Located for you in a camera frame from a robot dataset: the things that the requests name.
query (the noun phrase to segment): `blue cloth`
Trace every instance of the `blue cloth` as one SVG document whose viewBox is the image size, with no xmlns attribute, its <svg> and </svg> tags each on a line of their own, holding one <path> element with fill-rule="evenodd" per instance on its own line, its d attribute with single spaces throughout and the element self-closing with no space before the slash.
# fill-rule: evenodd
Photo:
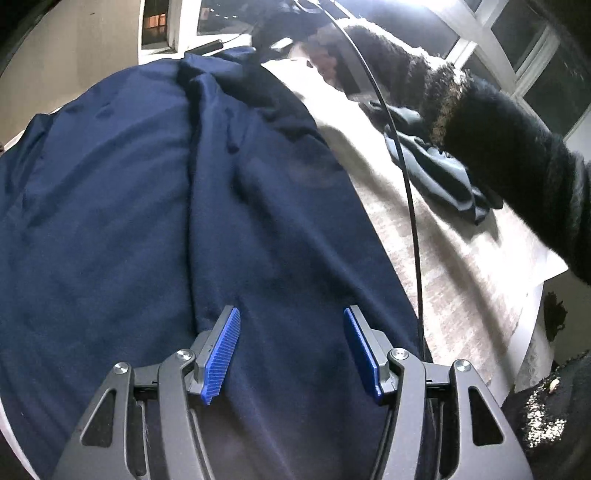
<svg viewBox="0 0 591 480">
<path fill-rule="evenodd" d="M 242 334 L 205 415 L 216 476 L 369 476 L 386 411 L 343 309 L 415 354 L 417 322 L 348 175 L 251 53 L 116 73 L 0 161 L 0 395 L 42 478 L 114 363 L 163 361 L 226 304 Z"/>
</svg>

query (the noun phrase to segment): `wall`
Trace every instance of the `wall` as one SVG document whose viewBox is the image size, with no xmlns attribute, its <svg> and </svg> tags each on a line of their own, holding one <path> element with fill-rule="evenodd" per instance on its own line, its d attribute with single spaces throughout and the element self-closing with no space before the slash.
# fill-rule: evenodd
<svg viewBox="0 0 591 480">
<path fill-rule="evenodd" d="M 0 142 L 36 113 L 70 102 L 111 73 L 138 64 L 141 0 L 62 0 L 0 76 Z"/>
</svg>

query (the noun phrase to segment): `black cable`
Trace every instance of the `black cable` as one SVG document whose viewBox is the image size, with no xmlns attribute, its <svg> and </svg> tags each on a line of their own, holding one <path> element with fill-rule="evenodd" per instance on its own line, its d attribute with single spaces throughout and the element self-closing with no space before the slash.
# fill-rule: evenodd
<svg viewBox="0 0 591 480">
<path fill-rule="evenodd" d="M 295 5 L 298 8 L 302 9 L 304 12 L 315 13 L 314 10 L 303 7 L 300 4 L 299 0 L 293 0 L 293 1 L 294 1 Z M 331 1 L 333 2 L 333 4 L 337 8 L 340 7 L 340 5 L 338 3 L 336 3 L 334 0 L 331 0 Z M 425 326 L 424 326 L 424 318 L 423 318 L 423 280 L 422 280 L 422 276 L 421 276 L 421 255 L 420 255 L 420 251 L 419 251 L 419 247 L 418 247 L 417 217 L 416 217 L 415 211 L 414 211 L 413 193 L 412 193 L 412 190 L 410 187 L 410 178 L 408 176 L 408 168 L 407 168 L 406 161 L 404 159 L 404 154 L 402 153 L 402 146 L 400 145 L 400 139 L 398 138 L 398 131 L 396 130 L 396 125 L 394 125 L 394 119 L 392 118 L 390 110 L 388 109 L 388 105 L 386 105 L 386 101 L 384 100 L 384 96 L 379 89 L 378 83 L 376 82 L 373 73 L 369 69 L 369 66 L 367 65 L 367 62 L 365 61 L 363 55 L 361 55 L 361 52 L 357 48 L 357 45 L 355 45 L 355 42 L 353 42 L 353 40 L 351 40 L 351 37 L 345 31 L 345 29 L 343 27 L 341 27 L 339 25 L 339 23 L 336 21 L 336 19 L 330 13 L 328 13 L 321 5 L 319 5 L 317 3 L 313 3 L 313 5 L 317 6 L 322 12 L 324 12 L 324 14 L 330 19 L 330 21 L 333 23 L 333 25 L 347 39 L 347 41 L 349 42 L 349 44 L 353 48 L 353 51 L 357 55 L 357 58 L 361 62 L 361 65 L 363 65 L 363 69 L 365 70 L 365 73 L 367 74 L 369 81 L 371 82 L 372 87 L 375 90 L 375 93 L 378 97 L 378 100 L 379 100 L 381 106 L 382 106 L 382 109 L 384 109 L 384 112 L 386 112 L 386 114 L 387 114 L 388 126 L 390 127 L 390 138 L 392 138 L 392 140 L 394 140 L 394 145 L 396 146 L 396 153 L 398 154 L 398 158 L 400 159 L 402 177 L 404 178 L 404 188 L 406 189 L 406 194 L 407 194 L 408 215 L 410 217 L 410 226 L 411 226 L 411 231 L 413 234 L 414 267 L 415 267 L 415 274 L 417 276 L 418 339 L 421 344 L 422 360 L 425 361 L 426 357 L 427 357 L 427 341 L 425 339 Z"/>
</svg>

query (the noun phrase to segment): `person's arm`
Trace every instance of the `person's arm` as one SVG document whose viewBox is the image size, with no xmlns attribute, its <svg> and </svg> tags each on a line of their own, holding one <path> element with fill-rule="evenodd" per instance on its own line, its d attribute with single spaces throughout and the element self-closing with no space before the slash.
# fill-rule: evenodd
<svg viewBox="0 0 591 480">
<path fill-rule="evenodd" d="M 479 79 L 458 102 L 443 145 L 591 284 L 591 164 Z"/>
<path fill-rule="evenodd" d="M 444 60 L 411 48 L 377 25 L 341 21 L 390 102 L 418 111 L 435 145 L 501 195 L 580 278 L 591 284 L 591 164 L 571 153 L 507 95 Z M 343 41 L 319 31 L 315 43 Z M 324 52 L 319 71 L 337 85 Z"/>
</svg>

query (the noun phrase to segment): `dark grey cloth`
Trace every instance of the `dark grey cloth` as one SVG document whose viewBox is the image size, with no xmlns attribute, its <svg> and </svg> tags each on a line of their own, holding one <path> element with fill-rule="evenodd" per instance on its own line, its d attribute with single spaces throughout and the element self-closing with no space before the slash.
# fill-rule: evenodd
<svg viewBox="0 0 591 480">
<path fill-rule="evenodd" d="M 386 117 L 378 104 L 369 102 L 362 109 L 378 129 L 385 128 Z M 393 106 L 389 110 L 398 129 L 410 180 L 425 198 L 453 208 L 475 225 L 486 218 L 491 208 L 503 208 L 503 200 L 486 186 L 477 184 L 462 162 L 423 140 L 428 138 L 427 128 L 418 112 Z M 389 128 L 385 130 L 392 161 L 399 167 L 394 141 L 389 137 Z"/>
</svg>

